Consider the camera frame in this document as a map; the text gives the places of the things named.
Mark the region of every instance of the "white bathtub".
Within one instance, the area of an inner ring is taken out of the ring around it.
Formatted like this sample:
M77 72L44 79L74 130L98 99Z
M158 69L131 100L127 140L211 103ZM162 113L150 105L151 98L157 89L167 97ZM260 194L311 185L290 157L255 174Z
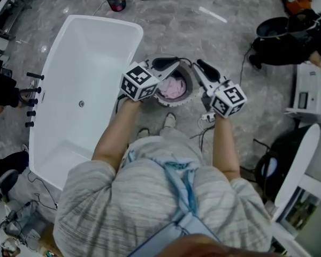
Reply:
M62 190L69 170L91 159L114 111L124 68L144 59L142 40L143 29L130 22L66 19L36 95L29 135L29 166L35 174Z

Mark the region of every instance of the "pink cloth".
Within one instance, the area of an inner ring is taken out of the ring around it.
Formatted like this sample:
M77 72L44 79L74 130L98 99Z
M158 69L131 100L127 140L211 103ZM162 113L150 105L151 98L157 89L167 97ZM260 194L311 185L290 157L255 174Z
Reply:
M183 78L168 77L159 87L160 93L167 99L176 99L186 92Z

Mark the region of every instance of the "orange object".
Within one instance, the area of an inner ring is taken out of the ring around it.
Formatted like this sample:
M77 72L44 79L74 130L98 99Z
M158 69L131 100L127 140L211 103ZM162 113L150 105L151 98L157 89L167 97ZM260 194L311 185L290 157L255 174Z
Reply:
M311 9L311 0L295 0L293 2L289 2L288 0L284 0L286 9L291 14L299 13L304 9Z

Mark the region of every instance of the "marble floor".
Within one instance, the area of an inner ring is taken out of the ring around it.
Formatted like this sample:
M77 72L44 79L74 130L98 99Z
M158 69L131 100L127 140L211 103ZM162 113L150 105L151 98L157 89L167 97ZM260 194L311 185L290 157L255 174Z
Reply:
M127 6L122 12L111 11L107 3L99 8L103 1L32 0L32 9L25 10L19 18L16 38L6 53L18 86L29 84L26 72L41 73L48 51L70 14L95 13L95 16L135 22L144 29L148 54L163 52L192 60L207 59L236 83L240 79L243 56L255 38L256 27L268 18L284 15L280 0L126 0ZM222 16L227 23L199 11L200 6ZM265 151L253 143L253 138L270 144L280 133L293 128L293 121L284 115L292 81L292 66L265 66L255 71L245 62L241 87L248 103L231 118L242 165L254 167ZM22 143L28 143L29 130L24 127L26 110L7 107L0 115L0 158L19 151ZM148 123L151 133L156 134L169 111L176 114L179 130L188 136L200 133L197 120L204 113L200 99L177 108L162 108L149 100L141 109L136 130ZM203 150L207 164L211 163L211 154L212 131L209 131ZM27 174L28 170L20 176L11 196L26 202L36 199L34 193L40 193L41 201L53 207L41 182L30 183ZM60 192L47 186L57 201ZM50 221L54 220L53 210L41 207L41 213Z

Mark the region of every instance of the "sneaker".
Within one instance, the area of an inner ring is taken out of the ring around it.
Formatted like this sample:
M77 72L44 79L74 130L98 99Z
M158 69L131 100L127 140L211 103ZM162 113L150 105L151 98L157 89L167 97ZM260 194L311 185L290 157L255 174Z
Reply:
M256 69L256 70L261 70L262 69L262 65L259 62L257 62L255 55L249 55L247 57L247 61L251 64L251 66L254 69Z
M148 128L143 127L138 131L137 139L145 138L147 136L150 136L150 131Z
M21 146L22 150L28 153L28 146L26 146L24 143Z
M165 128L165 127L171 127L171 128L174 129L175 126L176 126L176 116L175 116L175 114L169 112L169 113L166 115L163 128Z
M37 80L36 79L33 79L30 83L30 85L27 87L27 89L32 89L32 88L36 88L36 85L37 85ZM32 96L32 92L29 92L29 93L26 93L25 97L27 99L30 99Z

